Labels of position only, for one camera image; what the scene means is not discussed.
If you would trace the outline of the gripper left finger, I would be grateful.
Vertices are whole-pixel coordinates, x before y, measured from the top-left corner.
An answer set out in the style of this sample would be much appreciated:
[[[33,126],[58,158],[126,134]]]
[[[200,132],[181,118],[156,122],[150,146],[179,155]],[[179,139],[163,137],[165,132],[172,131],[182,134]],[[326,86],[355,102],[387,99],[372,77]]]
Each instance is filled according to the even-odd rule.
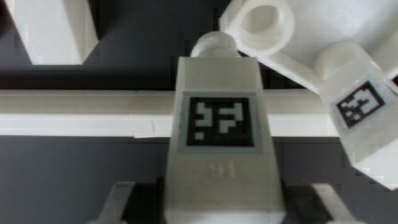
[[[102,204],[97,218],[86,224],[127,224],[122,214],[127,206],[129,196],[134,188],[133,182],[117,182]]]

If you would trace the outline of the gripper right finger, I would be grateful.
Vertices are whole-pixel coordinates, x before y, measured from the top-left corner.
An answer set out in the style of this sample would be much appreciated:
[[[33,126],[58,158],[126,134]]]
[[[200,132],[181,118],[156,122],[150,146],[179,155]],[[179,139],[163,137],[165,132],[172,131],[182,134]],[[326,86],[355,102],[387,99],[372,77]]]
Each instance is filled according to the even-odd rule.
[[[326,224],[362,224],[349,213],[332,186],[325,183],[314,183],[312,189],[332,218]]]

